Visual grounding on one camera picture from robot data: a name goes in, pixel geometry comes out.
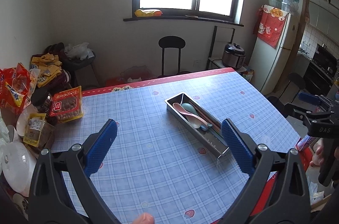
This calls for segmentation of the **person right hand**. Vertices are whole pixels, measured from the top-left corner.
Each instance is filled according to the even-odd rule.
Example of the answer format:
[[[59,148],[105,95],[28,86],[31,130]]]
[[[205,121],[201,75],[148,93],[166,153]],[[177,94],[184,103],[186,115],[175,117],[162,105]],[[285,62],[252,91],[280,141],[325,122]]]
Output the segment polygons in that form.
[[[321,167],[324,163],[324,143],[323,139],[320,138],[313,146],[314,154],[310,161],[310,167]]]

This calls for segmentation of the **person left hand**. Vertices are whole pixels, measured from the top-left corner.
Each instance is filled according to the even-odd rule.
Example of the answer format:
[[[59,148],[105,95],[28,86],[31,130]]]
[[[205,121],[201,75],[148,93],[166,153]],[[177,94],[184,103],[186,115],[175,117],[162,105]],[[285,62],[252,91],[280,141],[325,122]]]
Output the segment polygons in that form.
[[[132,222],[132,224],[154,224],[154,223],[155,219],[149,213],[142,213]]]

